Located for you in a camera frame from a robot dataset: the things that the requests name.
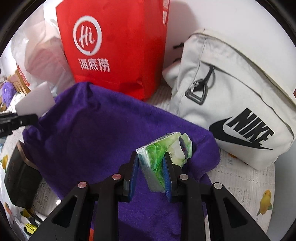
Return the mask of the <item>red Haidilao paper bag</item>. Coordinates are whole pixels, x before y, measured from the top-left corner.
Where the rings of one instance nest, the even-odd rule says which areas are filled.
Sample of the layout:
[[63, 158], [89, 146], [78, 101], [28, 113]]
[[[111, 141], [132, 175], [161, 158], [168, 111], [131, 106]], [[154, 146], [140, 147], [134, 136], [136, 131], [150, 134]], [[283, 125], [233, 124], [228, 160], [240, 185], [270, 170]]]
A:
[[149, 99], [164, 64], [170, 2], [65, 0], [56, 7], [76, 82]]

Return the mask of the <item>wooden headboard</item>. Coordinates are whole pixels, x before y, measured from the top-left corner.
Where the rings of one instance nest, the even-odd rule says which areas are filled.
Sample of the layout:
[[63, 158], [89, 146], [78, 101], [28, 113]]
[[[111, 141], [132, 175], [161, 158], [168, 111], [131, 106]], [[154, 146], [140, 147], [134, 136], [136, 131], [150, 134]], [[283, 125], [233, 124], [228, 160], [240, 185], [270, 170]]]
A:
[[1, 112], [7, 110], [15, 95], [27, 95], [31, 91], [28, 85], [26, 78], [19, 69], [10, 76], [1, 73]]

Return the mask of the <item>white Miniso plastic bag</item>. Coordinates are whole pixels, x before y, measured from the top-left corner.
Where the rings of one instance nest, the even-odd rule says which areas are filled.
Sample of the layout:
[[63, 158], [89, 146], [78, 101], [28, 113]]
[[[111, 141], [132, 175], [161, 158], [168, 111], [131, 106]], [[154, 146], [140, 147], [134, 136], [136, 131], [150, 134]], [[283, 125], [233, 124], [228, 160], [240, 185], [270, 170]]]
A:
[[30, 90], [47, 82], [57, 95], [75, 84], [57, 22], [45, 18], [44, 6], [38, 7], [13, 35], [11, 53]]

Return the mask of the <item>grey Nike waist bag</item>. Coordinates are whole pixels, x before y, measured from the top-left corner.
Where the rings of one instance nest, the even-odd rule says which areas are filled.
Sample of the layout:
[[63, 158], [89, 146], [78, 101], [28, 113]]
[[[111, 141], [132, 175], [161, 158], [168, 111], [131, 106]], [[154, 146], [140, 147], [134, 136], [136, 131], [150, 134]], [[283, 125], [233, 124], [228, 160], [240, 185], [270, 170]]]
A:
[[171, 113], [209, 130], [218, 146], [262, 170], [295, 141], [295, 97], [250, 52], [206, 29], [163, 71]]

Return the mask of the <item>purple fabric tray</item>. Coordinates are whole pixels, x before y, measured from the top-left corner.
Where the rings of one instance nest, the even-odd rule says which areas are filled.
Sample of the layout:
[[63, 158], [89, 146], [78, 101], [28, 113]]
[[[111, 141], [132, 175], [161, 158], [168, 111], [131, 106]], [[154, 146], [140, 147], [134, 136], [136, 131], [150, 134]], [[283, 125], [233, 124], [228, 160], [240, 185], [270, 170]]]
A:
[[25, 148], [50, 187], [64, 198], [79, 181], [97, 183], [115, 173], [136, 149], [179, 132], [189, 136], [193, 155], [185, 170], [209, 183], [219, 163], [213, 135], [160, 108], [91, 83], [56, 97], [55, 105], [25, 129]]

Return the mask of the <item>fruit print tablecloth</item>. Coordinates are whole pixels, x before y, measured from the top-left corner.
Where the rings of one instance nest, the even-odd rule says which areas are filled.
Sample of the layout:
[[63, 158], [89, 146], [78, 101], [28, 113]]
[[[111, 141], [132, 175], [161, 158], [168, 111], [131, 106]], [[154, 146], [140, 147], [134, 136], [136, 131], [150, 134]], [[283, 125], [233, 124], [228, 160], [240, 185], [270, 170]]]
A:
[[[11, 203], [4, 185], [4, 176], [9, 160], [18, 141], [23, 140], [22, 132], [23, 129], [20, 128], [14, 131], [11, 136], [1, 138], [1, 202], [14, 230], [21, 234], [22, 240], [28, 240], [28, 235], [20, 230], [27, 223], [27, 220], [21, 216], [23, 209]], [[263, 231], [267, 232], [272, 211], [268, 210], [262, 215], [258, 210], [264, 193], [270, 194], [271, 201], [274, 200], [274, 165], [263, 171], [257, 171], [226, 151], [220, 150], [219, 152], [220, 163], [215, 169], [208, 172], [210, 180], [221, 182], [256, 220]], [[45, 218], [60, 202], [49, 185], [42, 180], [33, 201], [33, 209], [38, 216]]]

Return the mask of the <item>dark green tea tin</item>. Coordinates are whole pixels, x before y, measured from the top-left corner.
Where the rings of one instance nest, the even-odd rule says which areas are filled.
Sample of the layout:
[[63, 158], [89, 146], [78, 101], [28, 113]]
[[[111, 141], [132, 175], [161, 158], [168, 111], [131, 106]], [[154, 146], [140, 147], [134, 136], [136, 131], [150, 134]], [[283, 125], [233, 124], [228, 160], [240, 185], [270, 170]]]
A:
[[30, 209], [42, 176], [31, 162], [25, 144], [18, 141], [11, 155], [4, 178], [8, 196], [13, 205]]

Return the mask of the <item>green tissue pack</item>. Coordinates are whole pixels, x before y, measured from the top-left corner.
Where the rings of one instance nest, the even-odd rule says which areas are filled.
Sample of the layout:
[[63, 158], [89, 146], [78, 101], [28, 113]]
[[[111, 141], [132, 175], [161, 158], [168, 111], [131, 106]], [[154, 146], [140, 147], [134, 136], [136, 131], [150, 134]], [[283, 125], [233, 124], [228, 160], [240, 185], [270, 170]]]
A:
[[151, 192], [165, 192], [163, 158], [183, 167], [192, 157], [193, 143], [186, 133], [168, 133], [136, 150], [139, 164]]

